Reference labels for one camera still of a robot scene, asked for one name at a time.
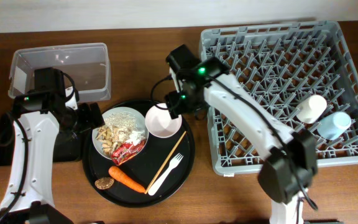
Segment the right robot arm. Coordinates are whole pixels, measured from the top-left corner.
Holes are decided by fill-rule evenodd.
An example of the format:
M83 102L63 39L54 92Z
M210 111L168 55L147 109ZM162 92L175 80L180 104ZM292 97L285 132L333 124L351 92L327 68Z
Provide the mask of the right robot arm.
M270 223L303 223L304 203L317 210L307 194L318 172L315 140L309 131L297 133L272 116L216 57L201 61L181 45L165 61L176 88L165 96L171 118L210 105L257 150L263 160L257 179L272 201Z

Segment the light blue cup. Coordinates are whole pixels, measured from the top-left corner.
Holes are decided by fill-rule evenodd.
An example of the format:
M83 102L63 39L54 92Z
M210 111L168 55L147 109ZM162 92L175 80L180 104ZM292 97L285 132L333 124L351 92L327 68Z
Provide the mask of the light blue cup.
M351 125L351 117L345 112L335 112L320 121L319 135L328 140L337 139Z

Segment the red snack wrapper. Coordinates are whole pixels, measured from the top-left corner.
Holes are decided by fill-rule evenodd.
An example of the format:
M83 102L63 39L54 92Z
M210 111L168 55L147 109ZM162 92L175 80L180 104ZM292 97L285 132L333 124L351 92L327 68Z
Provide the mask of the red snack wrapper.
M133 143L124 143L117 148L112 154L111 159L116 166L120 166L123 163L131 160L133 157L140 153L146 144L146 140L142 140L137 145Z

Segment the pink bowl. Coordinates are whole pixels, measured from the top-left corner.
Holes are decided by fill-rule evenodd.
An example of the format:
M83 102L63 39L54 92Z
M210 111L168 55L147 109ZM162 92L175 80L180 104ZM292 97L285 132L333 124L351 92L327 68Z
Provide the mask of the pink bowl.
M145 126L150 134L158 138L169 138L181 128L182 117L172 119L165 103L151 107L145 115Z

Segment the white cup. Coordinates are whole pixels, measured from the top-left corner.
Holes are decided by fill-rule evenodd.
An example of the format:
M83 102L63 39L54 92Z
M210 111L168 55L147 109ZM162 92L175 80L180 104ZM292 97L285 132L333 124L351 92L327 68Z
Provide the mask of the white cup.
M296 117L303 123L312 124L322 115L327 105L324 97L312 95L297 106L299 112Z

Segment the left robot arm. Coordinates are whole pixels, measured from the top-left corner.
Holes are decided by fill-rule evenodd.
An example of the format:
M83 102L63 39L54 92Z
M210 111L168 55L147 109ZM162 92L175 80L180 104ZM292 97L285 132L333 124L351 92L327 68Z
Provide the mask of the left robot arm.
M60 132L82 133L104 125L97 103L77 105L73 79L49 67L34 73L34 89L17 96L8 112L14 153L0 223L71 223L54 206L52 165Z

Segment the grey plate with food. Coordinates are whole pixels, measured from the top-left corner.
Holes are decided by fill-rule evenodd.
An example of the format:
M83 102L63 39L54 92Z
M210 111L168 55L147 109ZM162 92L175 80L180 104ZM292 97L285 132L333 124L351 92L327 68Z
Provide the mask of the grey plate with food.
M107 110L102 116L105 125L93 129L91 138L94 148L103 157L111 160L111 154L126 143L133 130L144 130L147 143L149 131L145 127L145 117L139 111L120 106Z

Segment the white tissue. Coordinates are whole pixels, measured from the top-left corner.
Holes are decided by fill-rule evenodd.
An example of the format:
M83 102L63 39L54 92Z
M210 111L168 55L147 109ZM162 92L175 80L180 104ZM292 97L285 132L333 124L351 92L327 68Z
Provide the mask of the white tissue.
M129 139L126 140L126 143L130 143L136 146L144 139L146 139L144 130L141 131L133 130L129 135Z

